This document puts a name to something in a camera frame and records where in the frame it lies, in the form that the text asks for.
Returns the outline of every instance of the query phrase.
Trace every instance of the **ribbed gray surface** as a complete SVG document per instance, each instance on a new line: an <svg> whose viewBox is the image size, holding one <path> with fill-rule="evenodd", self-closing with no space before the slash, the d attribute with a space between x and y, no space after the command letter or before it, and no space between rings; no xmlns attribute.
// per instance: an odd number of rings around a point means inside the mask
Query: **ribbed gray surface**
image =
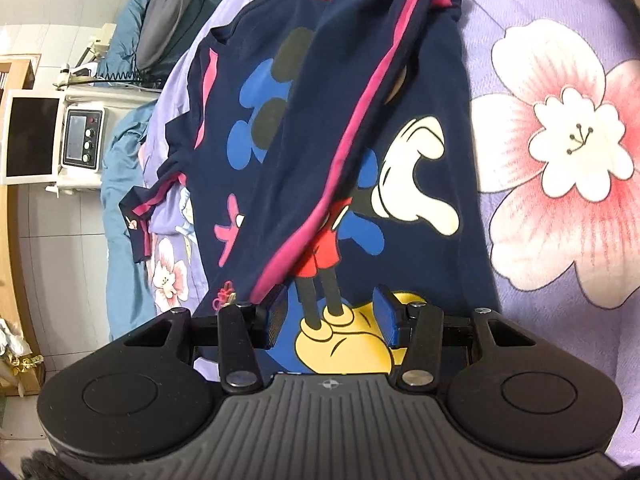
<svg viewBox="0 0 640 480"><path fill-rule="evenodd" d="M620 473L603 455L556 465L491 455L460 436L434 399L401 394L382 375L278 375L259 394L226 400L202 434L163 458L110 466L65 460L91 480L611 480Z"/></svg>

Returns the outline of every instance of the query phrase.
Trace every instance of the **dark green fabric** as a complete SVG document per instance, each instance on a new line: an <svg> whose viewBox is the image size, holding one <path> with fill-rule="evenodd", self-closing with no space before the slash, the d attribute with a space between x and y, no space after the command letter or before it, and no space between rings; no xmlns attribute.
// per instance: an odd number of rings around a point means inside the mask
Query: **dark green fabric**
<svg viewBox="0 0 640 480"><path fill-rule="evenodd" d="M197 33L211 17L213 11L222 0L192 0L184 16L175 29L174 36L165 49L160 60L152 69L155 75L171 72L175 63L193 43Z"/></svg>

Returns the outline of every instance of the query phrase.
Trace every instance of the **wooden furniture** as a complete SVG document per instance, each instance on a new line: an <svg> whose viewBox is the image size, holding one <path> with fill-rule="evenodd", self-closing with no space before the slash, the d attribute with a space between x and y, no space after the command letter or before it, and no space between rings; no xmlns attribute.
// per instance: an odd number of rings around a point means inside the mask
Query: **wooden furniture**
<svg viewBox="0 0 640 480"><path fill-rule="evenodd" d="M4 89L0 99L0 127L4 121L6 98L11 89L33 88L34 74L27 56L0 56ZM24 336L33 354L39 354L24 288L20 246L18 244L18 187L0 186L0 317L12 332ZM44 366L20 374L25 393L37 394L44 382ZM5 395L17 395L15 386L1 389Z"/></svg>

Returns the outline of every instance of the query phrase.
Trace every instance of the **pink flower print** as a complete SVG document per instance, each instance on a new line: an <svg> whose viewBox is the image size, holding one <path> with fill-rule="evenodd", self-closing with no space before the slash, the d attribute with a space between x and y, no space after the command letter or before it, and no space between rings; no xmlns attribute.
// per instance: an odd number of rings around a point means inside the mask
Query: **pink flower print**
<svg viewBox="0 0 640 480"><path fill-rule="evenodd" d="M174 248L168 238L158 244L158 261L152 280L156 290L156 305L162 312L180 306L189 297L187 267L182 260L174 262Z"/></svg>
<svg viewBox="0 0 640 480"><path fill-rule="evenodd" d="M222 251L220 260L218 261L218 265L220 267L225 264L226 259L229 257L231 249L236 241L236 237L238 236L240 226L242 225L242 221L244 220L244 215L241 215L238 209L238 200L236 200L236 196L233 193L226 199L226 210L228 211L231 225L215 225L213 227L213 232L216 234L216 238L225 243L225 248Z"/></svg>
<svg viewBox="0 0 640 480"><path fill-rule="evenodd" d="M520 290L575 264L603 308L640 286L640 60L609 73L551 20L512 27L492 50L510 94L471 103L480 191L511 190L490 223L495 270Z"/></svg>

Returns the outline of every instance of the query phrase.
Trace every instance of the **white glove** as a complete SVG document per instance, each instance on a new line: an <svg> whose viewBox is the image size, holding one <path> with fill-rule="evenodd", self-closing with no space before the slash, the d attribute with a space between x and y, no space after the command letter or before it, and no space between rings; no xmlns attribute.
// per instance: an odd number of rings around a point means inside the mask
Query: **white glove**
<svg viewBox="0 0 640 480"><path fill-rule="evenodd" d="M446 202L424 195L414 181L420 158L437 160L444 155L444 135L435 117L409 121L389 146L371 205L382 218L414 222L420 218L438 232L451 236L458 230L458 213Z"/></svg>

